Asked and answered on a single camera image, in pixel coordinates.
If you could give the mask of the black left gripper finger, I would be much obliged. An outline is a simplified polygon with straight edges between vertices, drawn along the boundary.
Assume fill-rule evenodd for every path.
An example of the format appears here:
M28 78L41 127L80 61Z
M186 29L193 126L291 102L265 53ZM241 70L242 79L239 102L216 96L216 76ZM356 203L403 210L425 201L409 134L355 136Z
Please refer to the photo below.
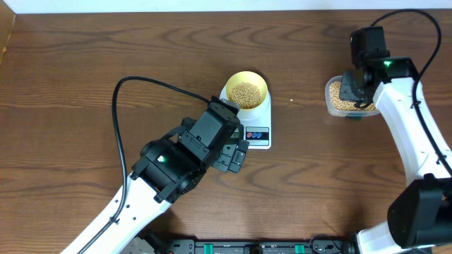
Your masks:
M237 165L232 163L236 148L236 145L225 145L212 167L222 172L237 172Z
M228 170L238 174L244 163L249 143L246 140L240 140L234 150Z

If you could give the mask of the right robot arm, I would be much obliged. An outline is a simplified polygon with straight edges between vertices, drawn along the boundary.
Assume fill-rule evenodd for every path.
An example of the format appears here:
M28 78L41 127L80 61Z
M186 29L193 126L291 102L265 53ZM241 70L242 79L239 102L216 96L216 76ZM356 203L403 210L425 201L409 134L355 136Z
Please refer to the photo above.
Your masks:
M340 98L374 104L403 161L406 189L385 222L356 235L358 253L407 253L451 242L451 149L424 100L408 57L392 57L381 27L350 35L353 71L343 74Z

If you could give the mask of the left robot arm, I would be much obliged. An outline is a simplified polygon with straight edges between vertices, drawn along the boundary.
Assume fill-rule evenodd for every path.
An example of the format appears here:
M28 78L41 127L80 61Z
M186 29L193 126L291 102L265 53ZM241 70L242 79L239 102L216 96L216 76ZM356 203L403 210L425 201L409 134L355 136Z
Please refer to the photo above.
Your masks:
M64 252L120 253L209 168L238 173L249 146L238 113L238 104L212 97L198 120L185 118L146 144L114 198Z

